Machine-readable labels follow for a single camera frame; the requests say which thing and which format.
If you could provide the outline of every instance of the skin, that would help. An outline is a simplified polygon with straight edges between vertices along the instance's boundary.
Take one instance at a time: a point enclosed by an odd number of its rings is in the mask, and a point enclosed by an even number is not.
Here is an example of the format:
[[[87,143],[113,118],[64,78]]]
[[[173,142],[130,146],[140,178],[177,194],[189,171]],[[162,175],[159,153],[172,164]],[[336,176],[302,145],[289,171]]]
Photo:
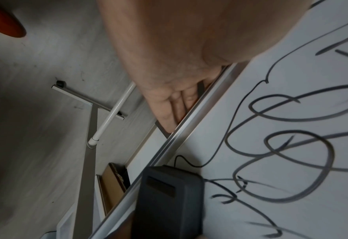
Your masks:
[[[223,65],[266,51],[311,0],[97,0],[123,66],[172,133]]]

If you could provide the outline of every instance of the gray floor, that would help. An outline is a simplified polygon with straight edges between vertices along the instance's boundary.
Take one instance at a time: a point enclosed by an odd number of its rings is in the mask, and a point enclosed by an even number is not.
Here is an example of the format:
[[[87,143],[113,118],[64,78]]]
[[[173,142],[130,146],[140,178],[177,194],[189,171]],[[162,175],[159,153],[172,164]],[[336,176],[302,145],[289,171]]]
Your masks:
[[[112,106],[129,84],[93,0],[1,1],[28,34],[0,34],[0,239],[55,230],[78,191],[89,109],[50,87]],[[124,163],[154,123],[135,90],[98,144],[96,172]],[[105,113],[99,113],[99,121]]]

